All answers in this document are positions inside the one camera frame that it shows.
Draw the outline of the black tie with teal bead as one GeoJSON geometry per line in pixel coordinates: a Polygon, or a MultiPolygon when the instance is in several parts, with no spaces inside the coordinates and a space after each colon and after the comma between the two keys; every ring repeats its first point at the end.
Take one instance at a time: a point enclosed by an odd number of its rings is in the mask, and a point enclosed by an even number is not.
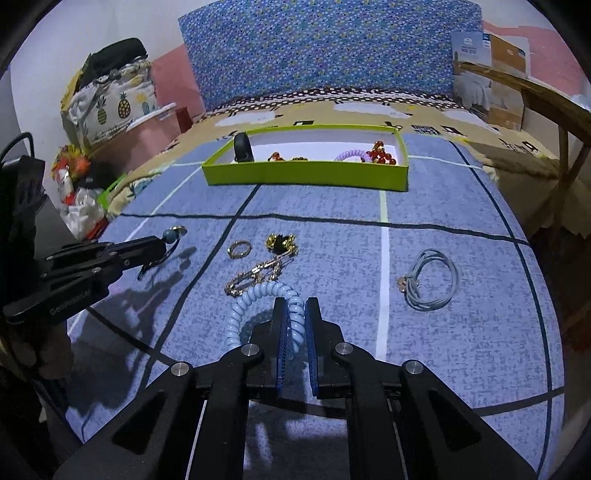
{"type": "Polygon", "coordinates": [[[161,258],[143,265],[137,275],[137,280],[141,281],[148,271],[163,264],[175,252],[179,246],[181,238],[186,233],[187,229],[182,225],[177,225],[166,229],[161,236],[162,242],[166,245],[165,253],[161,258]]]}

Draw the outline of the colourful plastic bag pile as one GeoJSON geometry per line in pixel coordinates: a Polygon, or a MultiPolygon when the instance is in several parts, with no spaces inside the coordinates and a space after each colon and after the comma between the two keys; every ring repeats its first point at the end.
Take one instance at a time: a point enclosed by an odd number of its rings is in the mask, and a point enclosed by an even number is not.
{"type": "Polygon", "coordinates": [[[60,216],[77,240],[94,240],[106,229],[108,195],[121,176],[108,163],[88,158],[75,145],[61,147],[51,166],[60,216]]]}

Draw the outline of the pink storage box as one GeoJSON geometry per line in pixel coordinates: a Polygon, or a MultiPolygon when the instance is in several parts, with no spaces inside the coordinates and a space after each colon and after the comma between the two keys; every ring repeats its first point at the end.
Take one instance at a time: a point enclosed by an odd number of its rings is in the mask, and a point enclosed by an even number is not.
{"type": "Polygon", "coordinates": [[[191,128],[186,107],[170,103],[134,120],[90,155],[95,164],[110,166],[116,173],[128,173],[167,150],[177,137],[191,128]]]}

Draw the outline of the pineapple print bag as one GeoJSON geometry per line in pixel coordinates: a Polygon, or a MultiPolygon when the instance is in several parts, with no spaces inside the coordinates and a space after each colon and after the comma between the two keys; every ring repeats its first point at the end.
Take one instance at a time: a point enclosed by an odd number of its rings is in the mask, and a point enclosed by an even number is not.
{"type": "Polygon", "coordinates": [[[138,59],[87,85],[78,71],[62,97],[60,114],[70,142],[90,153],[159,108],[151,63],[138,59]]]}

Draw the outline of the green shallow tray box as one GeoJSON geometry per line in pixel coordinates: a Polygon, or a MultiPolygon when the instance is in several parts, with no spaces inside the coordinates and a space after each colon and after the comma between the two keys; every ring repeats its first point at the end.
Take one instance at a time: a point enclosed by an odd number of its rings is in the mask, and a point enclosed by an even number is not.
{"type": "Polygon", "coordinates": [[[253,162],[236,163],[233,138],[202,165],[217,185],[312,185],[406,192],[409,157],[395,129],[304,125],[245,132],[253,162]]]}

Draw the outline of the black bag on top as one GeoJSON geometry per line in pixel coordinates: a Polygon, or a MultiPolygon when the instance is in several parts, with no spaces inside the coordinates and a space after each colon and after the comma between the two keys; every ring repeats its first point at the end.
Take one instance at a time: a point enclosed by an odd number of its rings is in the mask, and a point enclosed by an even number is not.
{"type": "Polygon", "coordinates": [[[137,38],[127,38],[112,43],[96,53],[90,54],[77,80],[77,88],[84,88],[92,81],[108,75],[114,69],[121,69],[137,59],[148,56],[143,43],[137,38]]]}

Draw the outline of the blue floral headboard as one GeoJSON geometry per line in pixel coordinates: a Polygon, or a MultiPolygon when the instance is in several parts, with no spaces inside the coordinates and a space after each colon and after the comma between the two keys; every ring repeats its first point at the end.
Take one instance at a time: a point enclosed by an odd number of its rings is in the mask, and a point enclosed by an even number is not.
{"type": "Polygon", "coordinates": [[[178,20],[209,110],[324,87],[449,96],[451,35],[479,32],[470,1],[216,1],[178,20]]]}

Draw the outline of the beige patterned bed sheet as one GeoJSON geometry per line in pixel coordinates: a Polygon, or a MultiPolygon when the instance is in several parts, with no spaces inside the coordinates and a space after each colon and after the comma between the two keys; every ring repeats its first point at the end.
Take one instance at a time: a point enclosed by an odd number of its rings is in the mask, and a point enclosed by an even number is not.
{"type": "Polygon", "coordinates": [[[224,143],[239,131],[317,125],[379,126],[457,141],[483,164],[528,234],[559,224],[590,232],[590,188],[578,179],[577,166],[560,166],[540,132],[488,124],[444,98],[379,90],[305,90],[238,100],[208,112],[168,150],[123,177],[107,195],[107,214],[119,215],[139,183],[184,162],[202,145],[224,143]]]}

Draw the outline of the wooden chair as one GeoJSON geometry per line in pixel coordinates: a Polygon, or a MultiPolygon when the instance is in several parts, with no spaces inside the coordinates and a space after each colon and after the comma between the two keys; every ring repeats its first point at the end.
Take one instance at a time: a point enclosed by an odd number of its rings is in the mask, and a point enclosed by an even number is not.
{"type": "Polygon", "coordinates": [[[528,219],[526,226],[534,233],[552,217],[552,230],[557,235],[563,225],[567,193],[590,154],[590,112],[555,90],[541,84],[471,62],[455,62],[455,67],[500,83],[521,94],[524,106],[558,126],[558,183],[547,200],[528,219]],[[569,135],[582,142],[575,161],[569,165],[569,135]]]}

